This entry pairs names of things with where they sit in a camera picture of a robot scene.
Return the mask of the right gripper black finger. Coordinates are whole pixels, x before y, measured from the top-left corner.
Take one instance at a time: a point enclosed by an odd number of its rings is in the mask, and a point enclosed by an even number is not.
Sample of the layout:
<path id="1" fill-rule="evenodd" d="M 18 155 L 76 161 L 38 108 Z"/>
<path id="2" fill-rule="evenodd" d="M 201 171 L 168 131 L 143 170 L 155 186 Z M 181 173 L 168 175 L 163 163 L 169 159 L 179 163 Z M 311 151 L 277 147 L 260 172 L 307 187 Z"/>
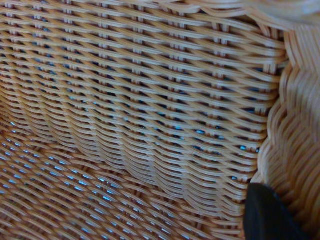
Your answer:
<path id="1" fill-rule="evenodd" d="M 243 216 L 247 240 L 308 240 L 276 192 L 261 183 L 247 189 Z"/>

